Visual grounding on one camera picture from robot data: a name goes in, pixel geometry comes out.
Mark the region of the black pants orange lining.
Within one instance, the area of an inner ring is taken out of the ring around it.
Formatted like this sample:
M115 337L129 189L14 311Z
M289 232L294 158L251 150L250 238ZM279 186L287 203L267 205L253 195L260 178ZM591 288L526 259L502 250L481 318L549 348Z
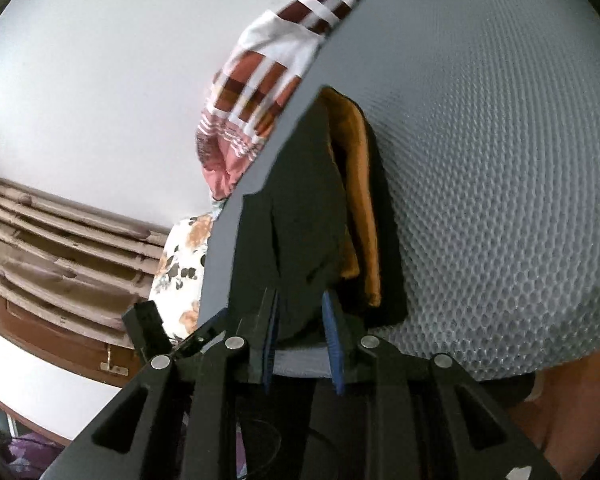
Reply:
M242 203L230 282L241 318L276 292L278 338L300 339L328 297L367 328L400 323L407 298L398 227L372 127L358 104L318 92Z

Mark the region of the white floral pillow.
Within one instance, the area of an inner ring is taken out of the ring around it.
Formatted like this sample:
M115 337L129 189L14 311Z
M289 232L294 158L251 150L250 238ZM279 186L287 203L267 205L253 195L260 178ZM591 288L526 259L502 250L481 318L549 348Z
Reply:
M211 214L176 222L151 284L149 300L155 303L166 336L174 344L192 334L198 324L212 226Z

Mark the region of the beige pleated curtain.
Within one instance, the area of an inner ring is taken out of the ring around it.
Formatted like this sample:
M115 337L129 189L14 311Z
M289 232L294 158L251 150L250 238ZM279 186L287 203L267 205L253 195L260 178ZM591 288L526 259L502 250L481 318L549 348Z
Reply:
M0 295L71 333L128 348L166 232L0 180Z

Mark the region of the purple cloth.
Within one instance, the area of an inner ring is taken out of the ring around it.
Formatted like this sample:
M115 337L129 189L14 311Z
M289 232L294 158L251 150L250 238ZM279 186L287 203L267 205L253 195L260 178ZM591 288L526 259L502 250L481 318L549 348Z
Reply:
M0 455L16 479L39 479L65 448L39 434L11 437L0 443Z

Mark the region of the white brown checked blanket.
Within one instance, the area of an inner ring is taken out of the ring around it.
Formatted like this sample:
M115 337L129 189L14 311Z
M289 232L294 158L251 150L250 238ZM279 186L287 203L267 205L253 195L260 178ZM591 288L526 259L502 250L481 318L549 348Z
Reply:
M288 0L242 31L212 79L196 128L212 200L233 193L317 52L360 1Z

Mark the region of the grey textured bed mattress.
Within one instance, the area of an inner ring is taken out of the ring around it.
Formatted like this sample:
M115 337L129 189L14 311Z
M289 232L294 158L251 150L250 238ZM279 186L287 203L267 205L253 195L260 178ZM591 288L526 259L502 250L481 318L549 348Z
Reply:
M318 90L362 108L405 321L382 336L479 379L600 350L600 17L588 0L362 0L220 215L200 315L227 304L242 199Z

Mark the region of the brown wooden window frame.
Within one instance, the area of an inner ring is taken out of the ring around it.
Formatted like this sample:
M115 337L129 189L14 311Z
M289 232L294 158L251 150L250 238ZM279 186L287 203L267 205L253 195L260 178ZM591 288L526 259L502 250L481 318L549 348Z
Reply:
M133 350L70 332L2 296L0 336L47 363L110 386L125 386L142 367Z

